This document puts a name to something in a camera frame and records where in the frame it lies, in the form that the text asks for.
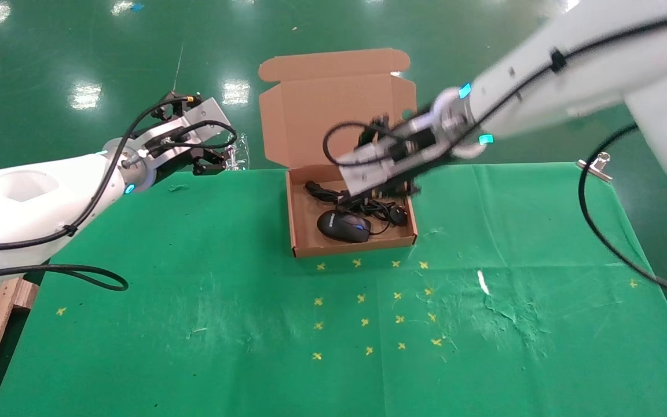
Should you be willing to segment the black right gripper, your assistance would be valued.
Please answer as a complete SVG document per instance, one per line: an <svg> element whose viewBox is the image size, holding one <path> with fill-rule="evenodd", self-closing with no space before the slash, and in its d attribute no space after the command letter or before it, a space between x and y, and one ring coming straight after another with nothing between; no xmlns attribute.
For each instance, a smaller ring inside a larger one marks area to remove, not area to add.
<svg viewBox="0 0 667 417"><path fill-rule="evenodd" d="M363 128L359 136L359 146L379 141L390 130L390 118L388 115L374 117ZM397 173L394 182L384 183L374 187L368 192L368 200L402 200L413 195L418 195L421 188L413 181L416 177L445 164L452 164L461 158L455 156L452 151L428 156L419 153L402 163L397 164Z"/></svg>

